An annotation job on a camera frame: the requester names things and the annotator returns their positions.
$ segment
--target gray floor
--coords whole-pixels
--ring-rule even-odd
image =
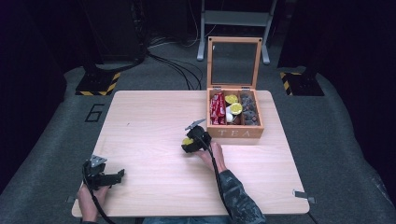
[[[311,204],[312,216],[320,224],[396,223],[395,208],[377,187],[379,177],[361,154],[337,91],[326,78],[318,75],[325,96],[288,96],[279,73],[303,71],[303,68],[277,69],[281,36],[275,36],[272,43],[271,64],[261,63],[257,89],[273,94],[305,191],[318,201]],[[206,61],[196,61],[197,49],[198,43],[189,48],[167,44],[149,50],[166,59],[198,66],[204,73],[204,91]],[[114,95],[76,96],[75,87],[83,75],[82,68],[65,74],[68,87],[64,102],[0,196],[0,223],[78,223],[70,212],[73,204],[65,200],[78,191],[81,165],[92,154]],[[115,91],[186,89],[185,80],[175,70],[147,58],[121,73]],[[104,104],[99,107],[103,114],[98,122],[84,122],[93,104]],[[134,221],[120,217],[114,220],[117,223]],[[268,223],[314,221],[305,214],[268,216]]]

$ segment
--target yellow and black hazard stripe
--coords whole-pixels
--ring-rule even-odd
[[[114,88],[116,88],[116,84],[119,78],[120,73],[114,75],[106,91],[76,91],[76,95],[110,95],[111,92],[114,91]]]
[[[293,92],[291,91],[291,87],[287,79],[287,75],[299,76],[300,74],[301,73],[280,73],[280,77],[282,78],[282,82],[283,82],[283,87],[285,88],[287,95],[293,95]]]

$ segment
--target hand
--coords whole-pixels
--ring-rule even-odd
[[[99,190],[94,190],[93,195],[97,198],[99,204],[103,206],[105,198],[110,186],[100,187]],[[92,196],[88,187],[83,184],[78,191],[78,205],[81,210],[82,220],[96,222],[99,212],[93,202]]]
[[[227,167],[225,166],[224,156],[222,154],[221,145],[218,143],[215,143],[215,142],[211,142],[210,146],[212,147],[213,156],[215,157],[219,173],[228,170]],[[195,151],[193,153],[195,155],[199,156],[204,161],[206,166],[209,167],[209,169],[211,169],[212,171],[215,171],[215,169],[213,168],[212,157],[210,156],[210,153],[207,150],[206,151],[201,151],[201,150]]]

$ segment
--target wooden table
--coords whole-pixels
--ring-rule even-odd
[[[258,91],[264,132],[260,139],[213,139],[222,144],[227,167],[262,212],[304,214],[306,199],[290,147],[269,91]],[[107,158],[106,174],[125,169],[106,197],[110,217],[227,215],[214,174],[186,154],[184,129],[205,118],[205,91],[118,91],[93,154]],[[72,214],[81,217],[78,201]]]

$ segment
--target open box lid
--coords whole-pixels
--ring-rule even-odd
[[[207,87],[256,89],[261,50],[259,37],[210,36],[207,39]]]

